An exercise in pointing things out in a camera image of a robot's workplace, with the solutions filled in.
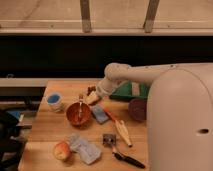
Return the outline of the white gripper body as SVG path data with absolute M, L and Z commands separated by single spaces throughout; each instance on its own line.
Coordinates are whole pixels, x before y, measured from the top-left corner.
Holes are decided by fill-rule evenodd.
M 111 95 L 116 89 L 116 84 L 107 78 L 103 78 L 96 86 L 96 93 L 100 97 Z

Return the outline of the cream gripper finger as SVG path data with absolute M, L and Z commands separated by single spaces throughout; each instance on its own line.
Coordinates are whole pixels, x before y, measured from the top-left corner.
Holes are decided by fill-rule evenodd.
M 100 100 L 100 97 L 96 94 L 95 91 L 92 91 L 87 97 L 86 97 L 86 103 L 88 105 L 94 105 Z

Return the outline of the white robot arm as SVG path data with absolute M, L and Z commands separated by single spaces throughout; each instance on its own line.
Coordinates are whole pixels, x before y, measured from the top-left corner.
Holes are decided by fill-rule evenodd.
M 89 102 L 112 94 L 126 81 L 150 86 L 150 171 L 213 171 L 213 63 L 140 67 L 111 63 Z

